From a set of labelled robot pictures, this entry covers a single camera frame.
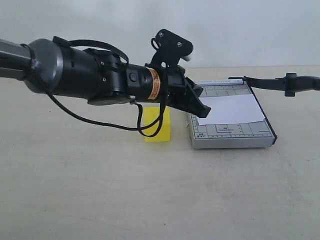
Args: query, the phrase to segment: table surface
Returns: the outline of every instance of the table surface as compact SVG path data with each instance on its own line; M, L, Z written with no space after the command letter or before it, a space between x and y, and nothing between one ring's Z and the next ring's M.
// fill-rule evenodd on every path
M320 76L320 66L190 68L193 80ZM254 89L278 135L267 149L193 150L186 114L170 142L90 125L0 79L0 239L317 240L320 94ZM135 127L134 105L75 113Z

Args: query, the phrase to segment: yellow block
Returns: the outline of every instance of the yellow block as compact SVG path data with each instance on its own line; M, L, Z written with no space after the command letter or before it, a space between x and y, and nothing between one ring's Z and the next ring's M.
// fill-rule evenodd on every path
M151 124L154 120L157 119L160 113L159 107L145 107L143 110L143 118L144 118L144 125ZM155 133L159 126L157 122L152 127L143 130L143 133L146 135L152 135ZM170 109L166 106L163 114L163 123L159 133L154 137L144 137L145 142L169 142L171 137L171 121L170 121Z

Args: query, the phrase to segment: robotic arm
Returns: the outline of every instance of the robotic arm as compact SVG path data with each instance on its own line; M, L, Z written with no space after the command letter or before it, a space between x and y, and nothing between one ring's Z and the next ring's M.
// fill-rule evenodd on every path
M140 66L130 64L122 51L100 41L68 41L57 36L52 40L37 39L30 44L0 40L0 77L22 81L32 92L47 94L73 117L98 125L141 133L157 121L161 127L166 106L199 118L207 117L211 109L199 100L203 89L186 77L185 69L178 65L180 59L189 60L192 43L162 29L152 38L151 44L156 53L150 63ZM137 128L82 118L54 96L81 98L96 106L136 104L139 107ZM141 127L142 106L138 103L160 103L160 115L150 126Z

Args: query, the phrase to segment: white paper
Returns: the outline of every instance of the white paper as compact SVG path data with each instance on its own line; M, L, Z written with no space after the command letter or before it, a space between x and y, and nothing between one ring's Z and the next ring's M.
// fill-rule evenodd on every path
M211 111L206 118L197 118L199 125L245 124L265 119L253 94L201 97Z

